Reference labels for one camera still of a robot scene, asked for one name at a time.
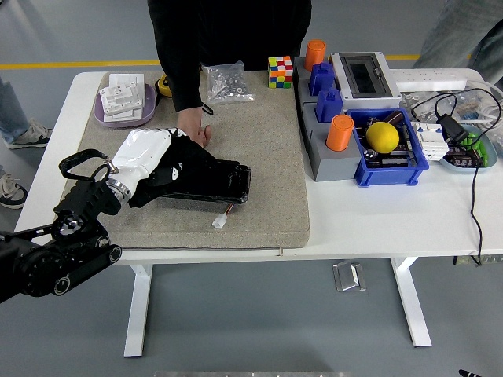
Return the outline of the person's right hand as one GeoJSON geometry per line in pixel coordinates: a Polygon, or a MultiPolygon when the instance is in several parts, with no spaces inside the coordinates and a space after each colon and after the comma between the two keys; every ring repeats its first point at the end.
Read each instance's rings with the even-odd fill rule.
{"type": "Polygon", "coordinates": [[[211,140],[212,128],[210,125],[202,127],[202,117],[202,107],[181,110],[178,113],[178,128],[192,141],[205,148],[211,140]]]}

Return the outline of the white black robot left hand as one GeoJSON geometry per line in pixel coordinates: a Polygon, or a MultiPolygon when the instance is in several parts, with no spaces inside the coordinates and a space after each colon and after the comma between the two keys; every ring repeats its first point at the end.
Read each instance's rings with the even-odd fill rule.
{"type": "Polygon", "coordinates": [[[112,159],[118,171],[109,175],[107,183],[133,195],[138,182],[154,171],[172,141],[185,136],[178,128],[132,130],[112,159]]]}

